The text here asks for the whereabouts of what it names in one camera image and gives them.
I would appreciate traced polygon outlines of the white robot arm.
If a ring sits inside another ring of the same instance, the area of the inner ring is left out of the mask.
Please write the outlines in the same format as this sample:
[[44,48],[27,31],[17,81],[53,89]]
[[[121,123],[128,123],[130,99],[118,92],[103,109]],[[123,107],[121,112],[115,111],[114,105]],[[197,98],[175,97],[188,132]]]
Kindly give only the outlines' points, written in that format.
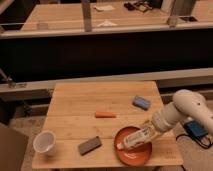
[[143,142],[151,142],[172,130],[180,121],[191,117],[213,135],[213,112],[208,108],[200,93],[182,89],[174,93],[172,101],[155,111],[141,125],[145,129]]

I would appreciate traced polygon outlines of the clear plastic gripper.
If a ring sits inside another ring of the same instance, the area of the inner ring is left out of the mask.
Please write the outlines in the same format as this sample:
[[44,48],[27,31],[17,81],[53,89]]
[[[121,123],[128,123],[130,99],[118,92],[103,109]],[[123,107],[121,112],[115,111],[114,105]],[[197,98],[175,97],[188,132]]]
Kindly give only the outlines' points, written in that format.
[[142,137],[144,140],[154,140],[162,136],[162,133],[157,131],[150,120],[145,121],[140,125]]

